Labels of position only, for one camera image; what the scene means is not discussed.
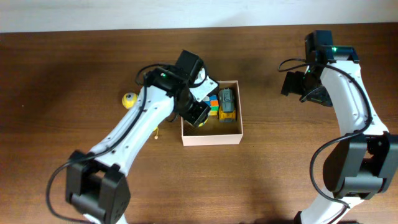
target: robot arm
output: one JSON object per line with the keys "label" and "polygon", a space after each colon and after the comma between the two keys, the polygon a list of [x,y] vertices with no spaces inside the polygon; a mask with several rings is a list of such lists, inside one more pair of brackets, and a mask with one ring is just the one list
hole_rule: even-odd
{"label": "robot arm", "polygon": [[90,222],[126,223],[124,211],[130,199],[126,176],[139,150],[172,112],[192,126],[204,122],[210,107],[202,99],[214,91],[218,91],[218,83],[208,77],[203,61],[187,51],[181,53],[176,65],[146,73],[137,103],[119,124],[88,154],[75,151],[70,156],[66,201]]}
{"label": "robot arm", "polygon": [[[305,73],[288,72],[281,93],[299,94],[301,102],[308,100],[333,106],[341,136],[352,135],[371,120],[362,133],[340,141],[323,166],[325,187],[322,192],[346,202],[349,207],[320,194],[310,207],[295,217],[295,223],[302,224],[338,223],[355,205],[387,190],[397,169],[398,137],[388,133],[370,103],[354,48],[334,46],[331,32],[325,30],[308,35],[305,45],[307,70]],[[372,158],[364,158],[367,151]]]}

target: yellow toy truck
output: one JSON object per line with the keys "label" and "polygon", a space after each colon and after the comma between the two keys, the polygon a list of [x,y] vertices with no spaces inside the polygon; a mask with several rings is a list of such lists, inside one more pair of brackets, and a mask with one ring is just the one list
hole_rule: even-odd
{"label": "yellow toy truck", "polygon": [[218,108],[218,119],[220,122],[236,121],[235,97],[231,89],[224,89],[218,93],[220,107]]}

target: pink box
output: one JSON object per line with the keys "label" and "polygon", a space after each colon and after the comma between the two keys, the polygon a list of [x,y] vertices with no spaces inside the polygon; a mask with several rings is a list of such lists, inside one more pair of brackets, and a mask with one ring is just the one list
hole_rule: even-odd
{"label": "pink box", "polygon": [[220,90],[230,88],[235,94],[236,121],[223,123],[217,116],[209,116],[206,124],[194,128],[181,118],[181,137],[184,146],[239,144],[243,137],[241,99],[238,81],[219,81]]}

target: yellow toy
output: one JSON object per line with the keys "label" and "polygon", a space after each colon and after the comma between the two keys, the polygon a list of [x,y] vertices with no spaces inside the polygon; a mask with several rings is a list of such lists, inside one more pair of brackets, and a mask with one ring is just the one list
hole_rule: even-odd
{"label": "yellow toy", "polygon": [[221,107],[218,108],[218,119],[221,122],[231,122],[236,120],[236,109],[232,113],[224,113]]}
{"label": "yellow toy", "polygon": [[[137,98],[138,96],[135,93],[126,93],[123,96],[122,104],[126,109],[129,110],[134,106],[134,104],[136,104]],[[154,131],[156,131],[155,139],[158,139],[159,127],[156,127]]]}
{"label": "yellow toy", "polygon": [[203,125],[205,125],[205,124],[206,124],[206,122],[207,122],[207,120],[208,120],[208,119],[206,119],[206,121],[204,121],[204,122],[200,123],[200,124],[198,125],[198,128],[200,128],[200,127],[202,127]]}

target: wooden table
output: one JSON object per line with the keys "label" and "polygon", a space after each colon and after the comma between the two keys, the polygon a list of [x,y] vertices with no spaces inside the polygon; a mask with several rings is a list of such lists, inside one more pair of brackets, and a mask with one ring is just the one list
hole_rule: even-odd
{"label": "wooden table", "polygon": [[[373,106],[398,133],[398,25],[238,27],[0,34],[0,222],[63,223],[45,206],[45,185],[75,150],[88,151],[126,113],[123,94],[154,62],[198,54],[217,80],[239,80],[240,145],[183,147],[180,122],[160,125],[128,176],[130,223],[272,223],[293,219],[315,196],[313,152],[339,136],[333,108],[300,103],[280,89],[284,59],[304,57],[304,37],[331,29],[353,45]],[[322,184],[323,153],[316,163]],[[82,218],[64,201],[65,173],[55,180],[57,211]],[[398,220],[398,180],[355,207],[346,220]]]}

